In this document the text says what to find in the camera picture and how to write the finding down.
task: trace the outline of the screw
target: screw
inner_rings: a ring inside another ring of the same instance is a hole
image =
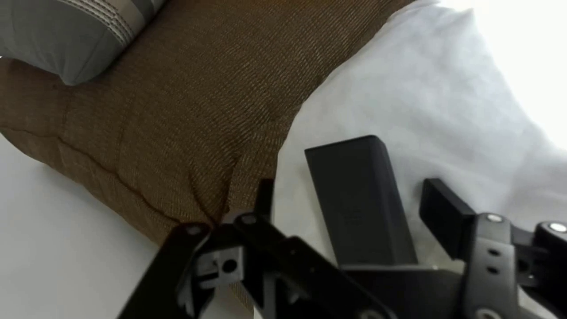
[[[501,318],[490,309],[478,309],[474,319],[501,319]]]
[[[549,224],[549,229],[554,233],[561,233],[561,235],[567,233],[567,226],[563,226],[563,224]]]
[[[489,222],[494,222],[494,224],[501,224],[503,222],[503,219],[499,217],[499,215],[487,215],[485,217]]]
[[[198,235],[200,235],[200,228],[198,228],[198,226],[191,226],[191,228],[187,229],[187,235],[189,235],[189,237],[198,237]]]
[[[357,318],[359,318],[359,319],[382,319],[382,316],[377,315],[377,313],[372,311],[372,309],[366,309],[366,311],[359,313]]]
[[[242,224],[244,226],[253,226],[253,224],[256,224],[258,221],[253,217],[253,215],[244,215],[242,217]]]

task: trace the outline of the white bedding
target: white bedding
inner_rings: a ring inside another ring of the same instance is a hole
[[[561,3],[414,3],[302,105],[279,152],[272,221],[333,260],[304,150],[377,136],[418,258],[450,267],[416,217],[441,178],[474,212],[567,222]]]

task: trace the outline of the bolt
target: bolt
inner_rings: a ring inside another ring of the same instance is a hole
[[[501,318],[490,309],[478,309],[474,319],[501,319]]]
[[[372,311],[372,309],[366,309],[366,311],[359,313],[357,318],[359,318],[359,319],[382,319],[382,316],[377,315],[377,313]]]
[[[200,228],[198,226],[189,226],[187,235],[189,237],[198,237],[200,235]]]
[[[549,229],[554,233],[561,233],[561,235],[567,233],[567,226],[563,226],[563,224],[549,224]]]
[[[501,224],[503,222],[503,219],[499,217],[499,215],[487,215],[485,217],[489,222],[494,222],[494,224]]]
[[[258,222],[258,219],[255,219],[253,215],[244,215],[242,217],[242,224],[244,226],[253,226],[253,224],[256,224]]]

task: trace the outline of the fabric texture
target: fabric texture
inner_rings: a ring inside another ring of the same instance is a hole
[[[274,226],[333,260],[304,150],[363,136],[388,148],[423,265],[455,268],[418,219],[428,178],[526,231],[565,224],[565,24],[549,13],[563,11],[423,0],[396,13],[301,107],[278,157]]]
[[[77,86],[100,75],[163,0],[0,0],[0,56]]]
[[[97,81],[0,63],[0,132],[154,242],[253,206],[301,104],[405,0],[170,0]]]

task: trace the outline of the gray striped pillow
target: gray striped pillow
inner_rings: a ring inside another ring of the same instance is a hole
[[[0,56],[67,86],[100,75],[164,0],[0,0]]]

